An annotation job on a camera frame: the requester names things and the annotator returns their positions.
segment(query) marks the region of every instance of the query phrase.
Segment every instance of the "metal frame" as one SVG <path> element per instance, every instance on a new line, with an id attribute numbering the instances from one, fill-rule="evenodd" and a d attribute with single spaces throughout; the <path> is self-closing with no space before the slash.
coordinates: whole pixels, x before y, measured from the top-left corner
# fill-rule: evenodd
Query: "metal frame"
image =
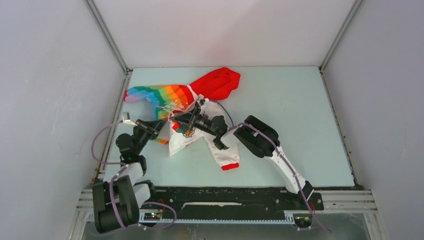
<path id="1" fill-rule="evenodd" d="M 118 50 L 118 47 L 116 46 L 108 28 L 106 27 L 105 22 L 102 19 L 102 16 L 96 7 L 94 0 L 84 0 L 87 4 L 88 9 L 92 13 L 96 23 L 98 24 L 100 31 L 102 32 L 103 36 L 105 37 L 105 40 L 109 47 L 111 48 L 113 54 L 115 55 L 117 61 L 119 62 L 122 71 L 124 72 L 124 79 L 122 81 L 122 86 L 119 91 L 119 96 L 116 101 L 116 104 L 114 106 L 114 112 L 113 116 L 110 120 L 110 123 L 114 123 L 117 121 L 120 117 L 120 112 L 122 110 L 123 106 L 123 94 L 124 91 L 127 89 L 132 71 L 130 71 L 125 64 L 124 59 L 121 56 L 121 53 Z M 349 11 L 348 15 L 346 16 L 345 21 L 343 22 L 343 25 L 341 26 L 334 42 L 332 43 L 330 49 L 328 50 L 320 68 L 321 76 L 322 76 L 322 82 L 324 84 L 324 88 L 328 97 L 328 102 L 331 105 L 331 108 L 333 110 L 334 119 L 337 123 L 337 128 L 340 134 L 340 139 L 343 142 L 344 150 L 347 156 L 347 159 L 349 161 L 351 171 L 352 171 L 352 177 L 355 181 L 355 184 L 359 184 L 359 179 L 355 175 L 356 168 L 353 162 L 350 159 L 350 152 L 349 148 L 346 144 L 346 139 L 343 135 L 342 128 L 340 126 L 336 110 L 333 105 L 333 101 L 331 99 L 331 95 L 329 93 L 329 89 L 326 83 L 325 79 L 325 69 L 328 66 L 335 50 L 337 49 L 341 39 L 343 39 L 343 36 L 346 33 L 346 30 L 350 26 L 353 18 L 358 12 L 359 7 L 363 3 L 364 0 L 356 0 L 355 3 L 352 5 L 351 10 Z M 107 161 L 109 151 L 112 146 L 113 137 L 115 134 L 115 129 L 112 128 L 108 131 L 107 137 L 104 140 L 104 151 L 102 153 L 102 160 Z M 99 166 L 95 170 L 95 175 L 92 180 L 92 183 L 96 180 L 102 180 L 105 175 L 105 166 Z M 363 214 L 366 226 L 368 229 L 368 233 L 371 240 L 386 240 L 387 237 L 385 235 L 384 227 L 382 225 L 382 221 L 380 219 L 380 215 L 377 210 L 377 206 L 374 202 L 373 195 L 370 190 L 358 190 L 360 189 L 360 185 L 357 185 L 356 187 L 346 190 L 342 188 L 334 189 L 332 187 L 330 188 L 322 188 L 317 189 L 316 192 L 321 193 L 322 195 L 322 201 L 324 204 L 324 210 L 322 211 L 316 211 L 320 214 Z M 90 189 L 90 186 L 88 186 L 86 189 L 83 189 L 75 210 L 75 214 L 72 218 L 71 226 L 68 232 L 68 235 L 66 237 L 67 240 L 81 240 L 84 234 L 84 230 L 86 227 L 86 224 L 88 222 L 93 221 L 93 197 L 92 192 Z M 285 211 L 287 216 L 292 216 L 293 214 L 307 214 L 307 211 Z"/>

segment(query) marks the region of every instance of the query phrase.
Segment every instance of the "light blue tabletop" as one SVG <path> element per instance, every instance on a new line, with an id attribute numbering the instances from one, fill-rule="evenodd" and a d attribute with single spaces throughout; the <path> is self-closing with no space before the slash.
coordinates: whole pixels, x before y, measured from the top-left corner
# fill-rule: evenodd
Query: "light blue tabletop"
<path id="1" fill-rule="evenodd" d="M 134 69 L 129 87 L 190 84 L 217 67 L 162 67 Z M 281 146 L 297 171 L 314 187 L 353 186 L 327 94 L 317 67 L 231 67 L 241 74 L 238 89 L 221 103 L 236 124 L 253 115 L 274 128 Z M 133 121 L 151 120 L 147 101 L 124 103 Z M 115 132 L 108 161 L 118 162 L 115 145 L 119 134 L 132 134 L 132 128 L 120 124 Z M 240 167 L 223 171 L 215 163 L 204 139 L 200 139 L 172 157 L 168 146 L 150 141 L 141 152 L 147 160 L 147 173 L 156 186 L 276 187 L 285 183 L 265 158 L 257 158 L 242 144 Z M 119 166 L 106 168 L 105 180 Z"/>

